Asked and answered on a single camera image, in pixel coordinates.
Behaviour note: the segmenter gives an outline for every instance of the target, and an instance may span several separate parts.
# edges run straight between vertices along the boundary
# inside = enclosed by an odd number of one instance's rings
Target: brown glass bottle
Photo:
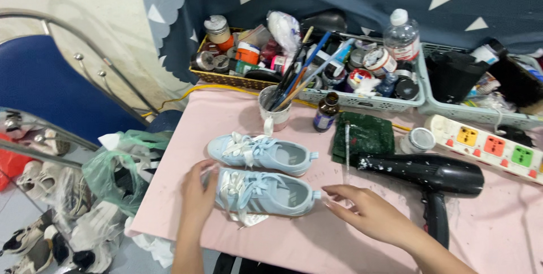
[[[339,114],[339,96],[335,92],[329,92],[319,102],[319,107],[316,109],[316,116],[313,119],[313,127],[317,132],[326,132],[334,123]]]

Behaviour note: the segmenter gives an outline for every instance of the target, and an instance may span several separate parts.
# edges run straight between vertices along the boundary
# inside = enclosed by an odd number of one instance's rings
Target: woven basket
[[[239,27],[230,28],[231,33],[242,32],[242,31],[244,31],[244,29],[241,29]],[[198,48],[198,52],[201,51],[201,48],[204,46],[206,42],[207,42],[207,34],[204,37],[204,40],[201,42],[200,48]],[[227,74],[214,73],[213,71],[195,70],[195,69],[192,69],[192,67],[190,67],[188,70],[190,70],[195,75],[199,76],[201,80],[209,82],[209,83],[230,85],[230,86],[242,87],[242,88],[254,89],[254,90],[263,90],[268,86],[277,85],[277,83],[274,83],[274,82],[246,79],[246,78],[241,78],[240,76],[229,76]]]

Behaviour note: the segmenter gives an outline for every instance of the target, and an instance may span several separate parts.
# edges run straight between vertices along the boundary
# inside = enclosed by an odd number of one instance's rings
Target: pink tablecloth
[[[371,110],[365,114],[400,125],[422,125],[416,111],[402,114]],[[311,126],[315,110],[295,104],[289,126],[275,137],[318,151],[320,157],[302,177],[314,190],[342,183],[345,167],[330,160],[335,128],[317,133]],[[199,160],[208,158],[208,141],[230,132],[261,134],[256,97],[226,90],[201,90],[190,102],[147,191],[132,229],[175,240],[181,212],[179,185]],[[447,202],[450,250],[484,273],[543,273],[543,194],[541,189],[489,171],[475,199]],[[375,175],[357,172],[351,184],[368,187],[422,226],[421,194]],[[310,273],[414,273],[416,264],[402,250],[379,243],[340,221],[318,203],[299,219],[270,217],[240,229],[225,212],[215,209],[201,237],[208,249]]]

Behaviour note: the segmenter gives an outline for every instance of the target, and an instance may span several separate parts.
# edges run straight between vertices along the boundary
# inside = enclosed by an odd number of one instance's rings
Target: power strip
[[[440,115],[426,119],[424,127],[432,131],[436,137],[436,145],[441,148],[465,156],[476,163],[492,166],[505,173],[543,185],[541,151]]]

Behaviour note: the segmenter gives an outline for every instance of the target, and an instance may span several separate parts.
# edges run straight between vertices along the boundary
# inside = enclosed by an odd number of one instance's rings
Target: hair dryer
[[[444,193],[477,197],[484,184],[477,165],[437,154],[360,153],[357,168],[420,186],[428,234],[446,249],[449,249],[449,222]]]

